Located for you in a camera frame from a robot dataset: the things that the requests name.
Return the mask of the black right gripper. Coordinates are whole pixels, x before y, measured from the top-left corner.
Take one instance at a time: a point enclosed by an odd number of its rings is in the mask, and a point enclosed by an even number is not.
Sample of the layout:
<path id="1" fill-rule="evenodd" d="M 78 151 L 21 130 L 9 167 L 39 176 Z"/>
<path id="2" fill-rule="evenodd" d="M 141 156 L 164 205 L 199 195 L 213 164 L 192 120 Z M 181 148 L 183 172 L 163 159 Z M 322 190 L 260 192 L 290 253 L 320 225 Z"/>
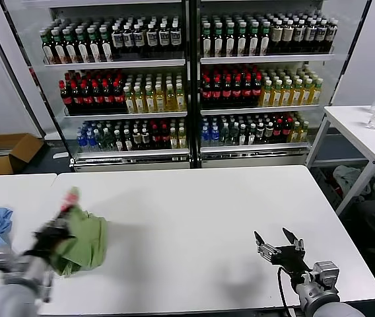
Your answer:
<path id="1" fill-rule="evenodd" d="M 290 244 L 274 247 L 265 243 L 262 237 L 254 231 L 258 254 L 266 260 L 271 260 L 273 265 L 281 266 L 289 276 L 301 276 L 311 271 L 304 261 L 306 251 L 303 239 L 298 239 L 293 232 L 285 227 L 283 227 L 283 234 Z"/>

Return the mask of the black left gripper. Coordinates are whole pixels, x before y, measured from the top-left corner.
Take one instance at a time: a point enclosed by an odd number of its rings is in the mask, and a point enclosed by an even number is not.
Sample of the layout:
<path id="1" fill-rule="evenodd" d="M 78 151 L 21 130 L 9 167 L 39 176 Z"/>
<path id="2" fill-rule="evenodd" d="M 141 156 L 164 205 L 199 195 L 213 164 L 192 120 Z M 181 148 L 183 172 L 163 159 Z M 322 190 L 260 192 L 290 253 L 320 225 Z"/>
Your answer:
<path id="1" fill-rule="evenodd" d="M 74 209 L 74 205 L 66 206 L 62 209 L 62 214 L 59 213 L 54 220 L 49 221 L 38 232 L 35 232 L 36 241 L 31 249 L 25 251 L 25 255 L 49 262 L 51 255 L 63 241 L 74 238 L 68 225 Z"/>

